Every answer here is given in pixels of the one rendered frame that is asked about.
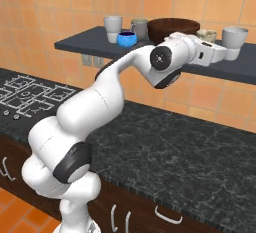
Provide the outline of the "black hob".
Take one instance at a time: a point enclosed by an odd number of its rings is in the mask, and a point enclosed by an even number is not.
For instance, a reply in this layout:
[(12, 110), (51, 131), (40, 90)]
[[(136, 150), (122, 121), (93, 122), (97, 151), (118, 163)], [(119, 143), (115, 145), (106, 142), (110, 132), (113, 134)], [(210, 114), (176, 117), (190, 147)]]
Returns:
[(31, 119), (44, 111), (56, 111), (77, 92), (74, 87), (17, 74), (0, 81), (0, 116), (14, 120), (18, 114), (18, 120)]

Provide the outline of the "dark wood drawer front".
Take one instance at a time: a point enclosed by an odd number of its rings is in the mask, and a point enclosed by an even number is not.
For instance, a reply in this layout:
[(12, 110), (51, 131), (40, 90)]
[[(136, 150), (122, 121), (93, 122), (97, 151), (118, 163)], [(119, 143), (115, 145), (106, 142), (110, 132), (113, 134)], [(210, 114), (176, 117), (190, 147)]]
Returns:
[(151, 222), (165, 233), (222, 233), (184, 214), (151, 202)]

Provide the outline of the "grey mug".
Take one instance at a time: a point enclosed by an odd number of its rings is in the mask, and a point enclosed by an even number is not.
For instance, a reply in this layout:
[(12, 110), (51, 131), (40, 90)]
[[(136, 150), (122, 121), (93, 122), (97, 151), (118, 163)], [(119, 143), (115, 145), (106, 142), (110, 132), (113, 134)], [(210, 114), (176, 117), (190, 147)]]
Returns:
[(131, 21), (130, 30), (137, 35), (139, 40), (142, 40), (146, 37), (148, 32), (147, 24), (147, 19), (133, 19)]

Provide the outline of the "brown wooden bowl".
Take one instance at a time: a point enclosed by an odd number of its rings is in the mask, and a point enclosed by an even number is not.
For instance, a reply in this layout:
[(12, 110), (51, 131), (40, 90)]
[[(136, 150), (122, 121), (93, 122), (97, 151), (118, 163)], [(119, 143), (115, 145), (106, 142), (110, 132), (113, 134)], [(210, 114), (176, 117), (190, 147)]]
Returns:
[(159, 44), (174, 32), (195, 35), (200, 29), (200, 24), (197, 21), (183, 18), (158, 18), (150, 20), (147, 28), (149, 39)]

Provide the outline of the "dark wood cupboard door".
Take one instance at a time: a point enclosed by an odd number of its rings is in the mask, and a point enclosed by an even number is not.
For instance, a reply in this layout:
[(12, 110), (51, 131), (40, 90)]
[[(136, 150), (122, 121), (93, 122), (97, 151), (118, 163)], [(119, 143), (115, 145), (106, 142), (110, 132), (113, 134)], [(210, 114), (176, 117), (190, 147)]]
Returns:
[(124, 216), (131, 211), (129, 220), (129, 233), (152, 233), (147, 219), (148, 212), (144, 207), (145, 202), (136, 194), (124, 190), (122, 192), (122, 209)]
[(120, 195), (113, 184), (101, 179), (100, 194), (95, 200), (89, 202), (88, 209), (102, 233), (113, 233), (111, 226), (111, 209), (113, 206), (116, 206), (114, 225), (120, 228), (120, 216), (118, 215), (118, 212), (122, 211)]
[[(59, 212), (60, 201), (37, 195), (22, 179), (21, 169), (30, 155), (31, 151), (27, 146), (5, 135), (0, 135), (0, 187), (55, 219), (61, 220)], [(2, 160), (4, 157), (7, 157), (6, 165), (10, 175), (16, 178), (13, 182), (2, 176), (4, 173)]]

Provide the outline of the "white cup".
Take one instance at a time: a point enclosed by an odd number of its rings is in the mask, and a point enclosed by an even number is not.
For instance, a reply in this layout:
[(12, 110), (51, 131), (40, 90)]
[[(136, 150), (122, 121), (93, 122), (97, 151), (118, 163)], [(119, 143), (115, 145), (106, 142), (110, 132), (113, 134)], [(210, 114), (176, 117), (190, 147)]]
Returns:
[(107, 39), (110, 43), (115, 43), (118, 34), (122, 30), (121, 16), (107, 16), (104, 18), (104, 27), (107, 33)]
[(248, 30), (240, 27), (225, 27), (222, 30), (222, 45), (227, 49), (225, 60), (234, 61), (248, 36)]

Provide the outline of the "dark wall shelf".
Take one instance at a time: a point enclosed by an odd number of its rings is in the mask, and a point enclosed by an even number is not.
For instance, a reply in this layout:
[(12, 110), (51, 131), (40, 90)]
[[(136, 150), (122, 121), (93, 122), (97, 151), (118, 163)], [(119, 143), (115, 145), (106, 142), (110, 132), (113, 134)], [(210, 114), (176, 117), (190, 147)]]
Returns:
[[(151, 45), (148, 38), (139, 41), (131, 49), (142, 45)], [(115, 59), (129, 52), (130, 48), (122, 48), (108, 42), (106, 30), (97, 26), (61, 41), (55, 42), (58, 50), (86, 54), (108, 59)], [(183, 71), (197, 75), (214, 77), (235, 82), (256, 85), (256, 44), (245, 43), (235, 61), (226, 61), (211, 64), (208, 67), (186, 65)]]

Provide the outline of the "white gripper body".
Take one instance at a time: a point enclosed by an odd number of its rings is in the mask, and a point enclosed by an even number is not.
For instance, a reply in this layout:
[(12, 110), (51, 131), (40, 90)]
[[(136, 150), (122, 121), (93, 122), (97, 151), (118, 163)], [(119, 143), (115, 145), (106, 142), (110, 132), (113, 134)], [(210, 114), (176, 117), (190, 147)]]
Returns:
[(224, 59), (227, 49), (214, 43), (202, 41), (201, 45), (204, 48), (204, 55), (202, 58), (203, 64), (209, 66), (212, 63), (217, 63)]

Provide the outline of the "grey wall socket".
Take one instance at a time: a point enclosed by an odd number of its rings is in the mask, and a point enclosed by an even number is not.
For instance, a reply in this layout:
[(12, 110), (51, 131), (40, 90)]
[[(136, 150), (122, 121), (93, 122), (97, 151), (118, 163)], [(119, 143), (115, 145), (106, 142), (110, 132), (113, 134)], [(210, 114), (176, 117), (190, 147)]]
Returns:
[(82, 64), (85, 66), (91, 66), (92, 65), (92, 56), (91, 55), (82, 55)]
[(102, 57), (93, 57), (94, 66), (101, 69), (104, 66), (104, 59)]

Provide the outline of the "blue bowl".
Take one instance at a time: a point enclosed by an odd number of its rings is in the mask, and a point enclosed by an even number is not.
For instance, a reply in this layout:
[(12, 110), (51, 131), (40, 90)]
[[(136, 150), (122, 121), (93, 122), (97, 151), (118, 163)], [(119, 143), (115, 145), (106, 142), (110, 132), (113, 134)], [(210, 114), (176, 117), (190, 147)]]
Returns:
[(137, 35), (134, 32), (124, 31), (117, 36), (117, 44), (123, 48), (130, 48), (137, 43)]

